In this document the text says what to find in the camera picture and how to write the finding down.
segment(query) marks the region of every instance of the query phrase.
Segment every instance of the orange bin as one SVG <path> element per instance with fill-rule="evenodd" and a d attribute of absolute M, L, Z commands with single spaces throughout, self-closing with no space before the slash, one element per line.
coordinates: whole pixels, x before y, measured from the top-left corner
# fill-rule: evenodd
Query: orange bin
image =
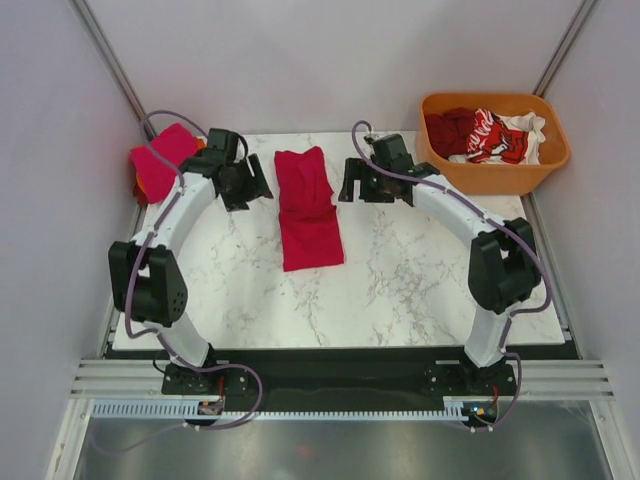
<path fill-rule="evenodd" d="M 542 129 L 546 141 L 540 144 L 540 165 L 491 165 L 452 163 L 431 148 L 424 116 L 442 114 L 464 107 L 487 108 L 498 115 L 526 115 L 533 111 L 545 119 Z M 560 168 L 571 152 L 551 105 L 526 93 L 442 92 L 427 95 L 420 109 L 421 128 L 416 136 L 416 151 L 421 161 L 436 167 L 459 190 L 467 194 L 525 195 L 533 191 L 547 175 Z"/>

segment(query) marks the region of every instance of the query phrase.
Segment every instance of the pile of clothes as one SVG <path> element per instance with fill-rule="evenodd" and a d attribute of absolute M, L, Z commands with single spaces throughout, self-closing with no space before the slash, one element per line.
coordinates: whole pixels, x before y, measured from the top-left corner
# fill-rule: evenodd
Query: pile of clothes
<path fill-rule="evenodd" d="M 507 117 L 486 108 L 456 108 L 425 115 L 433 150 L 455 163 L 538 165 L 544 118 L 531 112 Z"/>

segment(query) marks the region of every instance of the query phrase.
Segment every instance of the table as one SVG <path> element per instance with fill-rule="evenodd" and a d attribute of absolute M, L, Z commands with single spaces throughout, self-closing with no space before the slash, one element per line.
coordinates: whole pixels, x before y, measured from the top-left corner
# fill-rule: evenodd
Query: table
<path fill-rule="evenodd" d="M 402 132 L 414 153 L 414 132 Z M 439 221 L 395 204 L 337 203 L 349 133 L 250 135 L 274 200 L 228 214 L 218 199 L 198 219 L 178 256 L 189 289 L 187 313 L 214 348 L 445 346 L 464 344 L 475 305 L 469 253 Z M 344 265 L 284 273 L 278 225 L 278 150 L 320 146 L 335 190 Z M 524 216 L 513 196 L 474 197 L 506 218 Z M 151 222 L 158 205 L 147 209 Z M 527 305 L 544 299 L 538 286 Z M 134 330 L 141 326 L 134 323 Z M 517 317 L 508 344 L 564 342 L 553 306 Z M 155 337 L 130 340 L 123 315 L 114 350 L 155 350 Z"/>

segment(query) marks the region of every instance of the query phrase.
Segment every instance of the gray reflective floor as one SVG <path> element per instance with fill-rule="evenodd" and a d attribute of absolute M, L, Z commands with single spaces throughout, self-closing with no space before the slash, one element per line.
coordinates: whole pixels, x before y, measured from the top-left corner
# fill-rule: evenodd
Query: gray reflective floor
<path fill-rule="evenodd" d="M 166 421 L 93 420 L 103 448 Z M 144 479 L 609 479 L 587 404 L 520 403 L 493 433 L 433 422 L 255 421 L 235 430 L 180 429 L 117 458 L 85 445 L 76 478 Z"/>

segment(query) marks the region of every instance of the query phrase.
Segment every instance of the white wall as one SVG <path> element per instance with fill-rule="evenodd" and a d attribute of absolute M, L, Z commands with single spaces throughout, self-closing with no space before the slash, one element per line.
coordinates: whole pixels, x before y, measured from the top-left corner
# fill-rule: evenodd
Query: white wall
<path fill-rule="evenodd" d="M 433 90 L 531 91 L 579 3 L 90 0 L 148 110 L 244 133 L 413 129 Z"/>
<path fill-rule="evenodd" d="M 640 447 L 640 3 L 601 2 L 548 99 L 572 160 L 535 194 L 585 353 Z"/>
<path fill-rule="evenodd" d="M 0 477 L 42 478 L 130 226 L 136 126 L 65 0 L 0 6 Z"/>

